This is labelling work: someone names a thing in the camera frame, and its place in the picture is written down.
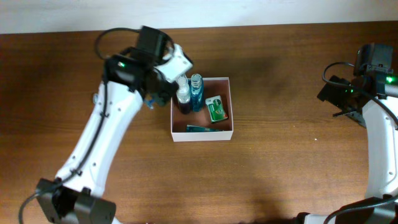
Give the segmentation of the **blue disposable razor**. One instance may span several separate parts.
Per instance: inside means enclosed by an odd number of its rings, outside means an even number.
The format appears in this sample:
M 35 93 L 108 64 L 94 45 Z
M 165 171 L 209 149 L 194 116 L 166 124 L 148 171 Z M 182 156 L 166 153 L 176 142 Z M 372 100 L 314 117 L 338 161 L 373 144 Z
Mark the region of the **blue disposable razor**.
M 154 104 L 155 104 L 155 99 L 154 99 L 154 98 L 145 99 L 145 100 L 144 100 L 144 104 L 145 104 L 150 110 L 153 110 L 153 109 L 154 109 Z

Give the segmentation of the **clear pump spray bottle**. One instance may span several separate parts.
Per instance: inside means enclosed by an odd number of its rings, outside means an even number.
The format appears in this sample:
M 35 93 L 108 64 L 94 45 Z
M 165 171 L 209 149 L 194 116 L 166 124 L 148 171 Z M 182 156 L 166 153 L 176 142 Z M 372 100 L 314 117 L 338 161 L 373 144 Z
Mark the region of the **clear pump spray bottle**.
M 188 84 L 188 79 L 185 76 L 181 76 L 177 80 L 178 90 L 177 90 L 177 100 L 178 107 L 182 114 L 189 114 L 190 112 L 190 86 Z

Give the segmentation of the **blue Listerine mouthwash bottle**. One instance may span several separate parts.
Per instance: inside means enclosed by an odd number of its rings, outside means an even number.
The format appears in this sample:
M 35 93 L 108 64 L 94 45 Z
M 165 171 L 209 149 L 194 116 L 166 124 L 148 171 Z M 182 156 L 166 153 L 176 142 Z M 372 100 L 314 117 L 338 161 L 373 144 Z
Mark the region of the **blue Listerine mouthwash bottle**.
M 191 77 L 191 102 L 192 110 L 199 112 L 203 107 L 203 78 L 200 74 L 196 73 Z

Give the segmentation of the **teal toothpaste tube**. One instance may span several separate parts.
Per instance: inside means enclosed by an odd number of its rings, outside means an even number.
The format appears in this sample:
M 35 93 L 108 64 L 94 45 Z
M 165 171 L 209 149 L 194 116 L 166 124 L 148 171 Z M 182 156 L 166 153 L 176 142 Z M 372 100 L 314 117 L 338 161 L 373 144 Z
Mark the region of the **teal toothpaste tube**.
M 220 132 L 222 129 L 213 129 L 213 128 L 206 128 L 202 126 L 194 126 L 188 124 L 186 126 L 187 133 L 207 133 L 207 132 Z

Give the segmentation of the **green white Dettol soap box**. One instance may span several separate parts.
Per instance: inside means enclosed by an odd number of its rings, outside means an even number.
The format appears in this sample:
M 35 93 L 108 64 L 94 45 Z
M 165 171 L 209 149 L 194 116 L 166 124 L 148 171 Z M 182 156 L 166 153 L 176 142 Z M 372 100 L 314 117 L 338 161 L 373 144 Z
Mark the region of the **green white Dettol soap box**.
M 213 96 L 205 100 L 212 123 L 217 123 L 228 119 L 228 115 L 223 107 L 221 96 Z

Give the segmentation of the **blue white toothbrush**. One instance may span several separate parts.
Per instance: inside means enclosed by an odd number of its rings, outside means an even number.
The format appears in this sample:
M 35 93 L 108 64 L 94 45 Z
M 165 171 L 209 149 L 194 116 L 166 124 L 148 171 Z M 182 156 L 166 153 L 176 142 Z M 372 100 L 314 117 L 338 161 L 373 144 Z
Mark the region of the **blue white toothbrush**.
M 93 94 L 93 104 L 95 105 L 95 104 L 97 104 L 97 101 L 98 101 L 98 94 L 97 93 L 94 93 Z

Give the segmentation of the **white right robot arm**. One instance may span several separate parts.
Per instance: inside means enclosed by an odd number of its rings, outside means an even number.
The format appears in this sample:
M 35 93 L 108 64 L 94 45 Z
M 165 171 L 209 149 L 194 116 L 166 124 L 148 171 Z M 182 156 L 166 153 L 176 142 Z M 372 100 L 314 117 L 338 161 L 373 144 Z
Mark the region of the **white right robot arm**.
M 366 128 L 369 174 L 365 198 L 329 215 L 299 213 L 294 223 L 397 223 L 397 75 L 393 47 L 366 44 L 356 55 L 353 79 L 324 78 L 317 95 Z

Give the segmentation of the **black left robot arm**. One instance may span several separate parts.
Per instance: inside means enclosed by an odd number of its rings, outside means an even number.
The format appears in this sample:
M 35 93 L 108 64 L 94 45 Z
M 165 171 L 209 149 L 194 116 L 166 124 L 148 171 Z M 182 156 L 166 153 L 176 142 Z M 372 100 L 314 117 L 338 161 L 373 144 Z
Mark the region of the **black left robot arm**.
M 193 64 L 161 30 L 141 27 L 137 42 L 103 57 L 92 114 L 70 157 L 33 197 L 50 223 L 116 223 L 116 204 L 103 199 L 109 169 L 124 134 L 144 105 L 165 106 Z

